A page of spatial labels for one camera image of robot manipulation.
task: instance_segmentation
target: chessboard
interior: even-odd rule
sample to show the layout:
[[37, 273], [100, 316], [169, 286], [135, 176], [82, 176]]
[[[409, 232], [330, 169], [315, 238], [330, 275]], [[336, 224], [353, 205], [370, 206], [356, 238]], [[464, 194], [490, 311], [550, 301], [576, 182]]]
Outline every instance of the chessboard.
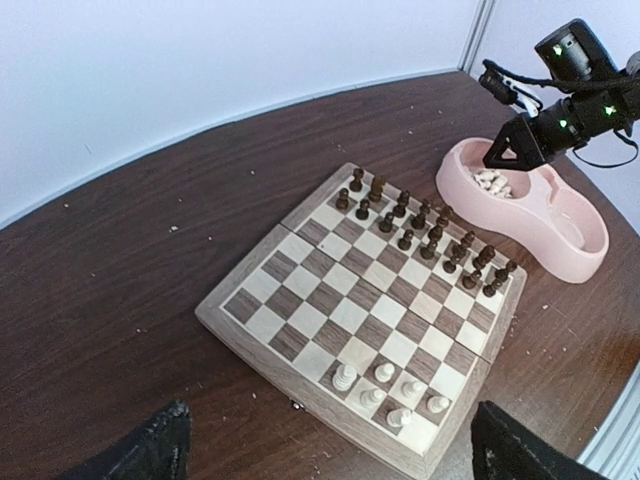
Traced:
[[[474, 405], [519, 301], [526, 272], [511, 272], [495, 295], [489, 284], [508, 259], [496, 252], [468, 289], [462, 278], [485, 244], [473, 240], [453, 273], [443, 267], [465, 231], [449, 222], [435, 254], [420, 249], [438, 218], [414, 230], [407, 250], [398, 241], [411, 228], [421, 203], [410, 198], [406, 215], [390, 232], [379, 223], [392, 211], [400, 190], [386, 184], [371, 202], [368, 218], [356, 215], [371, 189], [349, 191], [338, 209], [339, 191], [349, 188], [346, 164], [278, 224], [202, 301], [200, 321], [232, 351], [307, 412], [374, 457], [411, 478], [428, 478]], [[387, 381], [376, 369], [393, 365]], [[355, 367], [349, 388], [333, 382], [341, 365]], [[424, 384], [408, 394], [408, 383]], [[384, 392], [380, 403], [364, 403], [363, 392]], [[448, 408], [428, 407], [445, 397]], [[390, 412], [408, 409], [410, 421], [391, 426]]]

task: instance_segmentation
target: pink plastic container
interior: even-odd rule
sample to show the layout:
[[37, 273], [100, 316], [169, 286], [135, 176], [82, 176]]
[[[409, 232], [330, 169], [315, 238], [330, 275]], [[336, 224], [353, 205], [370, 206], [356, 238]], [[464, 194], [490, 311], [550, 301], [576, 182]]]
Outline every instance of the pink plastic container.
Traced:
[[485, 168], [482, 158], [491, 143], [468, 138], [447, 153], [436, 175], [444, 201], [469, 223], [522, 244], [560, 280], [589, 280], [609, 249], [609, 232], [598, 211], [548, 165], [526, 173], [501, 170], [513, 198], [489, 194], [473, 174]]

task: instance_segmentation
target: wooden chessboard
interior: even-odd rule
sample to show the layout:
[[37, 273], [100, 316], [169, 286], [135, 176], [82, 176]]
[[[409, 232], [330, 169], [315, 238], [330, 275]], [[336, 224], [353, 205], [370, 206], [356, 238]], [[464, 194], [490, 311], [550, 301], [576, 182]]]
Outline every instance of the wooden chessboard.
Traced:
[[[377, 224], [400, 191], [386, 185], [367, 220], [355, 216], [373, 176], [365, 172], [361, 192], [350, 192], [338, 210], [338, 191], [348, 187], [355, 165], [346, 164], [277, 225], [196, 309], [200, 321], [231, 350], [308, 412], [371, 455], [415, 479], [428, 478], [472, 408], [509, 328], [526, 281], [518, 268], [493, 297], [481, 292], [507, 258], [497, 252], [473, 290], [461, 284], [484, 243], [474, 240], [453, 274], [443, 262], [466, 233], [449, 223], [434, 258], [419, 247], [427, 228], [416, 231], [411, 248], [398, 239], [418, 212], [411, 198], [404, 218], [382, 233]], [[391, 381], [373, 371], [396, 366]], [[358, 378], [346, 392], [332, 377], [341, 364]], [[420, 380], [424, 395], [407, 397], [402, 385]], [[386, 392], [381, 405], [364, 407], [363, 391]], [[447, 397], [438, 414], [426, 406]], [[411, 422], [390, 427], [386, 415], [407, 407]]]

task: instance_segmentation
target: table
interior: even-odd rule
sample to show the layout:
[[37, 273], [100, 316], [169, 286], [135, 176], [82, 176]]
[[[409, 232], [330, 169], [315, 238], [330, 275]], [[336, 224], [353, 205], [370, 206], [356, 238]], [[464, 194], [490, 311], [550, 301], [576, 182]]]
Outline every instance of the table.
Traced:
[[[402, 478], [293, 410], [193, 311], [344, 162], [435, 197], [448, 149], [510, 115], [463, 73], [352, 90], [209, 130], [0, 232], [4, 478], [58, 473], [171, 399], [193, 413], [194, 480]], [[589, 282], [567, 285], [477, 229], [529, 272], [480, 398], [577, 456], [638, 361], [640, 241], [577, 168], [556, 167], [601, 212], [611, 248]], [[471, 477], [469, 421], [434, 478]]]

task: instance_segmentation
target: white wall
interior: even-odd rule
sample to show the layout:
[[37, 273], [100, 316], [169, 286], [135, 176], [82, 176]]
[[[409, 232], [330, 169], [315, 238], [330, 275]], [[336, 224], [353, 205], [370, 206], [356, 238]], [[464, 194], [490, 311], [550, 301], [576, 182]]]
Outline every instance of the white wall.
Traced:
[[3, 0], [0, 228], [237, 116], [454, 69], [477, 0]]
[[[640, 0], [497, 0], [471, 73], [479, 76], [484, 71], [482, 60], [490, 58], [513, 72], [549, 78], [549, 71], [533, 47], [576, 17], [589, 24], [618, 68], [623, 68], [627, 59], [640, 50]], [[561, 96], [548, 88], [538, 92], [545, 106]], [[640, 143], [640, 122], [635, 125], [633, 138]], [[632, 154], [632, 149], [613, 134], [592, 140], [580, 152], [582, 157], [598, 163], [617, 163]], [[578, 160], [575, 163], [640, 232], [640, 158], [614, 170], [599, 170]]]

